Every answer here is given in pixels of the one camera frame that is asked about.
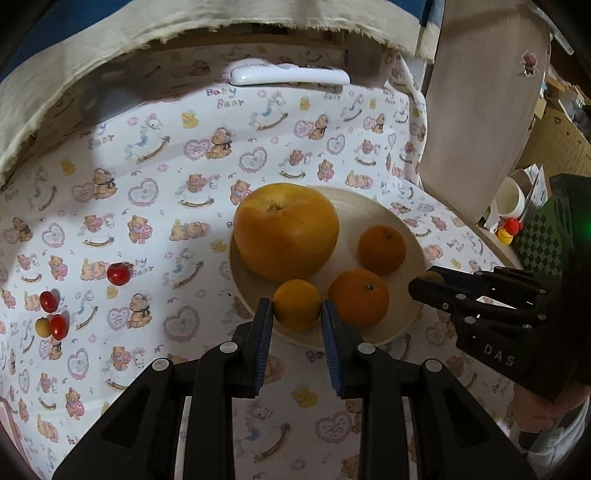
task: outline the wooden panel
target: wooden panel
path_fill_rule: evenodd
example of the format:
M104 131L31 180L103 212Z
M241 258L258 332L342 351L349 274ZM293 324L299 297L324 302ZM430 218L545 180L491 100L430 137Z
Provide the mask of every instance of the wooden panel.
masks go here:
M525 147L549 46L548 26L525 0L446 1L420 174L472 222ZM521 65L526 50L538 57L534 77Z

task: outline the silver screw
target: silver screw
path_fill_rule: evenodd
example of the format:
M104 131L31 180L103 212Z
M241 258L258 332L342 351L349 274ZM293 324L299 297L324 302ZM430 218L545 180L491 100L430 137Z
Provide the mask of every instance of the silver screw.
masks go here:
M220 345L221 353L234 353L238 350L238 344L235 342L223 342Z
M427 370L429 370L430 372L433 372L434 374L436 374L437 372L441 371L441 369L443 368L443 365L441 364L441 362L439 360L435 360L434 358L431 358L430 360L427 360L425 362L425 368Z
M168 360L166 360L165 358L158 358L158 360L156 360L152 363L152 368L154 370L156 370L157 372L163 372L164 370L166 370L168 368L169 364L170 364L170 362Z
M360 343L357 346L357 350L359 351L359 353L362 353L364 355L371 355L375 352L375 345L373 345L372 343Z

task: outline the red cherry tomato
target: red cherry tomato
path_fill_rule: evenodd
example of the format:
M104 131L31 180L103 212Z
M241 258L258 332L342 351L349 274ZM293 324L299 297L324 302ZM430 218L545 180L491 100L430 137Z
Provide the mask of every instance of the red cherry tomato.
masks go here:
M129 263L114 263L107 268L107 279L120 287L125 285L131 278L131 265Z
M55 295L47 290L39 295L39 303L41 304L41 308L47 313L55 312L59 306L59 302Z
M68 324L66 319L59 313L51 317L51 320L49 320L49 328L53 338L58 342L66 338L66 335L68 334Z

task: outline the green checkered box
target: green checkered box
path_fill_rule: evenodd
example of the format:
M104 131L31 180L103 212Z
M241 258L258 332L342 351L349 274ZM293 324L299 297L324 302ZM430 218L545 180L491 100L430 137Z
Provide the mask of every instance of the green checkered box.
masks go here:
M515 236L513 246L525 270L545 271L562 277L562 240L552 198Z

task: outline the plate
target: plate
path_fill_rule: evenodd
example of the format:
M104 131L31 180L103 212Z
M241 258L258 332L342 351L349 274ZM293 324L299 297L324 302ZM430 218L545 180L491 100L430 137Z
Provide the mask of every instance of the plate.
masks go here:
M339 239L335 251L322 269L309 279L325 299L335 278L352 268L361 268L357 260L359 236L372 225L388 225L403 237L407 254L402 266L384 277L390 292L390 306L384 319L376 326L361 330L366 342L383 345L404 333L421 310L421 304L408 294L408 283L426 271L423 250L413 233L402 220L372 199L358 193L331 187L311 187L325 195L335 206L339 216ZM232 237L230 270L247 308L253 313L261 297L273 298L280 283L266 280L250 270L242 260ZM318 350L324 349L320 322L303 332L293 332L277 321L273 330L292 343Z

